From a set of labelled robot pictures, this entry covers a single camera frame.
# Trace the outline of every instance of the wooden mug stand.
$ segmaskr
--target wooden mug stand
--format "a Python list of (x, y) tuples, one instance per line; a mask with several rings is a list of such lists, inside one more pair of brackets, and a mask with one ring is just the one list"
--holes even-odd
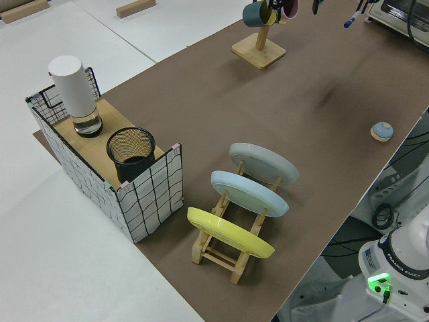
[[(237, 174), (240, 176), (243, 175), (243, 165), (244, 165), (244, 161), (240, 161), (237, 169)], [(281, 179), (282, 178), (279, 177), (277, 181), (270, 186), (270, 189), (272, 191), (275, 192), (277, 190), (277, 187), (280, 184)], [(213, 215), (216, 215), (222, 218), (222, 216), (224, 215), (229, 205), (229, 200), (226, 197), (227, 197), (227, 193), (223, 193), (221, 195), (221, 198), (216, 204), (216, 207), (214, 207), (211, 211)], [(262, 227), (263, 221), (265, 220), (265, 216), (267, 215), (267, 212), (268, 210), (264, 209), (262, 214), (256, 216), (255, 221), (253, 222), (252, 228), (250, 230), (250, 232), (253, 235), (256, 235), (256, 236), (259, 235), (259, 232), (261, 231), (261, 227)], [(249, 260), (250, 254), (248, 252), (241, 252), (239, 255), (239, 258), (237, 260), (234, 260), (229, 256), (213, 249), (210, 246), (211, 241), (212, 241), (212, 236), (200, 229), (198, 238), (196, 239), (192, 247), (192, 261), (195, 264), (200, 264), (203, 257), (207, 258), (208, 260), (211, 260), (212, 262), (226, 268), (227, 270), (230, 270), (231, 271), (230, 281), (234, 284), (238, 284), (240, 277), (243, 274), (244, 269), (246, 268), (247, 261)]]
[(260, 27), (257, 34), (237, 42), (231, 50), (259, 69), (267, 68), (286, 53), (285, 49), (267, 39), (268, 31), (269, 26)]

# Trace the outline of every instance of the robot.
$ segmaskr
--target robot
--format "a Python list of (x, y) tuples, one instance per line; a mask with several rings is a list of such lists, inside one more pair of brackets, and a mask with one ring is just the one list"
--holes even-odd
[(418, 322), (429, 320), (429, 206), (359, 251), (366, 293)]

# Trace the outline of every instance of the brown tabletop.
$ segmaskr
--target brown tabletop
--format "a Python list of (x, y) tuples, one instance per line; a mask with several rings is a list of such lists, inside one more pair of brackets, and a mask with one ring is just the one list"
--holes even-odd
[[(207, 321), (269, 321), (429, 102), (428, 56), (406, 37), (362, 17), (346, 30), (355, 1), (325, 1), (317, 16), (311, 4), (271, 27), (287, 52), (266, 70), (231, 52), (257, 32), (239, 21), (103, 95), (161, 148), (183, 145), (185, 206), (137, 247)], [(379, 121), (394, 127), (387, 143), (369, 133)], [(278, 190), (289, 212), (259, 235), (275, 253), (251, 258), (239, 285), (212, 262), (191, 262), (198, 231), (186, 220), (188, 206), (216, 204), (210, 174), (235, 170), (234, 142), (273, 150), (301, 174)], [(225, 218), (246, 228), (254, 219), (235, 206)]]

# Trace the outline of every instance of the white cylinder container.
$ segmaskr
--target white cylinder container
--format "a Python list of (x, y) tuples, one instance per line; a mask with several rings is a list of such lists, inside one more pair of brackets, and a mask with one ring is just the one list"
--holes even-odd
[(74, 56), (59, 56), (49, 63), (48, 70), (75, 131), (86, 138), (97, 136), (103, 122), (82, 62)]

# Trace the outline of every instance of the wire frame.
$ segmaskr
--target wire frame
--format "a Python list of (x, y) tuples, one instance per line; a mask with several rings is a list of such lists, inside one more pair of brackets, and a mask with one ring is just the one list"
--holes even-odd
[[(99, 87), (91, 68), (85, 70), (95, 99)], [(176, 144), (133, 182), (115, 191), (56, 131), (68, 114), (54, 85), (25, 99), (55, 156), (79, 189), (137, 243), (183, 205), (182, 146)]]

